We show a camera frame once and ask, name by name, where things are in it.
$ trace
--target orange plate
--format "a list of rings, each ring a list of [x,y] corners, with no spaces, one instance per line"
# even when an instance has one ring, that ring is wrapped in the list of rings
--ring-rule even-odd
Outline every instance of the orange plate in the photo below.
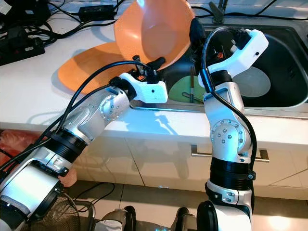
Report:
[[[161,70],[187,51],[193,18],[186,0],[137,0],[116,21],[115,40],[127,60],[139,55],[148,63],[164,57]]]
[[[124,58],[115,42],[105,43],[69,59],[59,68],[58,78],[66,87],[76,91],[96,70],[107,64],[123,60]],[[105,70],[88,83],[82,93],[87,94],[94,89],[106,85],[113,77],[119,76],[133,68],[134,65],[120,65]]]

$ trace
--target kitchen sink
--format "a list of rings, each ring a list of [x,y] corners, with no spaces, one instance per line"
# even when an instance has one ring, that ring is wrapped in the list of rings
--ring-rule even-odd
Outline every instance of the kitchen sink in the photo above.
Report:
[[[247,115],[283,116],[308,118],[308,49],[296,31],[286,26],[247,26],[244,27],[262,31],[269,41],[268,48],[253,64],[262,70],[270,80],[269,91],[259,97],[242,96]],[[207,34],[215,25],[204,25]],[[218,34],[216,42],[221,44],[225,56],[230,57],[231,34]],[[167,90],[182,77],[190,75],[193,64],[190,58],[191,49],[172,66],[162,70],[159,75],[166,82]],[[204,113],[204,106],[196,103],[182,103],[168,100],[167,103],[146,104],[132,101],[135,109],[188,111]]]

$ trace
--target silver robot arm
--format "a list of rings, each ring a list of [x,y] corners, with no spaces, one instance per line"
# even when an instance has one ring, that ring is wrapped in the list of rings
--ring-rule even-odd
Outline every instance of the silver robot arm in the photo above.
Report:
[[[127,73],[120,77],[134,88],[134,99],[167,101],[164,82],[138,82]],[[34,150],[0,184],[0,230],[20,230],[25,222],[43,218],[63,189],[58,176],[65,176],[82,150],[128,108],[126,92],[108,87],[73,110],[59,132],[51,133],[51,140]]]
[[[221,98],[244,112],[239,88],[232,78],[255,62],[267,48],[268,41],[257,30],[242,29],[240,33],[245,37],[239,39],[245,41],[241,42],[241,48],[235,44],[230,58],[207,67],[206,71],[210,73],[207,74],[208,79],[205,75],[203,79],[199,76],[200,85],[205,86],[208,92],[204,96],[204,105],[213,147],[210,179],[205,184],[209,201],[198,207],[198,230],[251,231],[252,180],[256,178],[249,166],[251,134],[241,118],[211,93],[211,88],[214,88]]]

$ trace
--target white cabinet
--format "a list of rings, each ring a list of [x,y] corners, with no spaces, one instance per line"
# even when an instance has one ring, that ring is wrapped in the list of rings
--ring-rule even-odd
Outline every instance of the white cabinet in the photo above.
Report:
[[[79,180],[143,185],[123,138],[99,136],[74,163]]]
[[[127,143],[146,186],[205,191],[211,158],[193,157],[191,143],[145,139],[127,139]],[[197,146],[199,153],[211,153],[210,144]],[[299,199],[308,199],[308,192],[302,189],[308,185],[304,175],[308,173],[297,174],[307,168],[308,156],[304,161],[304,155],[297,159],[298,155],[290,151],[270,149],[267,152],[268,163],[255,162],[256,195],[281,198],[297,198],[298,195]]]
[[[143,139],[127,143],[146,186],[205,191],[211,158],[192,157],[190,143]],[[210,152],[211,145],[198,149]]]

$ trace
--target tile floor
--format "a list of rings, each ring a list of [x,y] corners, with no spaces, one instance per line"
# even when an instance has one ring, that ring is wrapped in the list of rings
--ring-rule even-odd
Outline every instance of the tile floor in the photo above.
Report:
[[[75,197],[97,182],[78,181],[68,193]],[[112,189],[105,183],[83,194],[80,199],[99,198]],[[207,200],[203,192],[150,188],[135,185],[116,184],[115,190],[96,205],[96,218],[101,219],[115,208],[132,205],[136,209],[137,220],[170,227],[179,207],[185,206],[196,215],[201,201]],[[302,200],[256,198],[253,217],[254,231],[307,231],[308,202]]]

